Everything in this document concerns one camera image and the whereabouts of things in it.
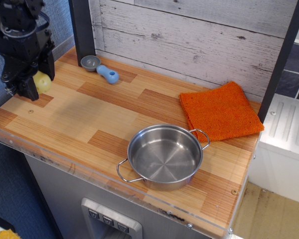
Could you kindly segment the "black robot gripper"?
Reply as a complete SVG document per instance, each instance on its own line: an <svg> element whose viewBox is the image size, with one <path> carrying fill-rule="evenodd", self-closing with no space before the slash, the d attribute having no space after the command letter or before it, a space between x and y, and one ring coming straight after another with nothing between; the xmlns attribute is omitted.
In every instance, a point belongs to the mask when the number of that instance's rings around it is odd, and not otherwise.
<svg viewBox="0 0 299 239"><path fill-rule="evenodd" d="M49 24L36 24L27 30L13 30L0 23L0 55L4 59L1 81L8 94L32 101L39 99L33 76L41 71L53 81L54 42Z"/></svg>

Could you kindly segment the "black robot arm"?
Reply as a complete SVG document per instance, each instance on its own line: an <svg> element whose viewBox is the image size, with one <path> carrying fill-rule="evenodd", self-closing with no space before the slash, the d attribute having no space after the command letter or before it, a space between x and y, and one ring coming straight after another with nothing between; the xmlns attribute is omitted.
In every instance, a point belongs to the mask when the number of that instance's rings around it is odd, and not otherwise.
<svg viewBox="0 0 299 239"><path fill-rule="evenodd" d="M39 98L38 77L54 79L54 42L42 0L0 0L1 81L8 94Z"/></svg>

